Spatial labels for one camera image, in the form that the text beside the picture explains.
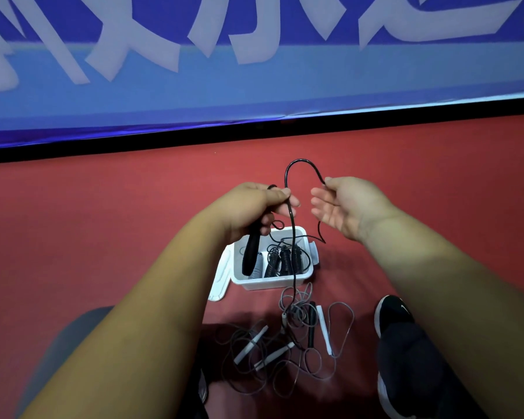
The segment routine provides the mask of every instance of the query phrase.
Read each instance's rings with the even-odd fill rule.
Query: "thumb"
[[[267,189],[266,192],[266,206],[278,205],[285,202],[291,195],[289,188],[284,189]]]
[[[324,182],[326,183],[326,187],[333,190],[333,191],[337,191],[338,188],[340,188],[340,185],[341,185],[341,181],[342,181],[342,177],[325,177],[324,178]]]

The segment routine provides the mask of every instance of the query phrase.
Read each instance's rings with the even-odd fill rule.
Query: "black strip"
[[[269,120],[258,123],[8,147],[0,148],[0,163],[517,114],[524,114],[524,98],[303,119]]]

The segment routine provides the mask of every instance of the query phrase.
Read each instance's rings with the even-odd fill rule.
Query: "hand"
[[[291,195],[289,188],[267,189],[268,185],[245,182],[223,197],[218,198],[209,207],[216,220],[222,221],[227,238],[227,244],[232,244],[246,235],[248,226],[261,217],[260,233],[268,235],[270,225],[275,220],[274,213],[289,217],[289,210],[285,201],[289,198],[292,206],[299,207],[297,197]]]
[[[396,207],[369,181],[356,177],[327,177],[326,186],[313,188],[311,210],[319,220],[346,238],[363,242],[367,225],[388,217]]]

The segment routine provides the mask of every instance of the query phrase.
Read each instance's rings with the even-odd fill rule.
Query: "blue banner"
[[[0,147],[522,92],[524,0],[0,0]]]

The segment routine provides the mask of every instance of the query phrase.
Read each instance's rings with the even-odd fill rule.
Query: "left hand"
[[[207,211],[215,215],[215,220],[224,224],[227,244],[232,244],[246,235],[249,232],[248,226],[260,217],[262,221],[260,233],[268,235],[270,225],[275,220],[274,213],[289,216],[285,204],[287,198],[295,215],[294,207],[299,207],[300,201],[291,195],[289,188],[267,188],[266,184],[245,182],[218,198],[207,208]]]

